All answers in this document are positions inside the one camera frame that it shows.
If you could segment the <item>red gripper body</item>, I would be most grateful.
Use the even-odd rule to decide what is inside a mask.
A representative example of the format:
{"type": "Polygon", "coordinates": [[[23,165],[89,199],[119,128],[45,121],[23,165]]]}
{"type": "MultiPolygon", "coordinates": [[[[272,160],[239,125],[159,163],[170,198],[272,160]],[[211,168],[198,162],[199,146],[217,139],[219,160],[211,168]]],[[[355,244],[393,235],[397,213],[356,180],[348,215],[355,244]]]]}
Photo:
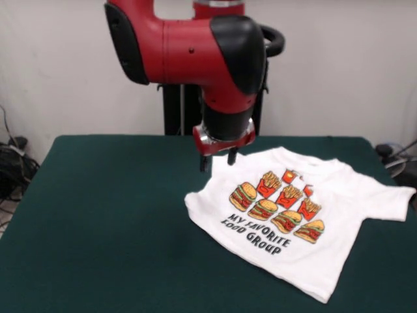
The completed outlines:
{"type": "Polygon", "coordinates": [[[249,125],[243,135],[232,141],[221,141],[210,137],[203,125],[193,127],[194,142],[199,153],[203,156],[215,155],[219,151],[241,148],[255,140],[255,127],[249,125]]]}

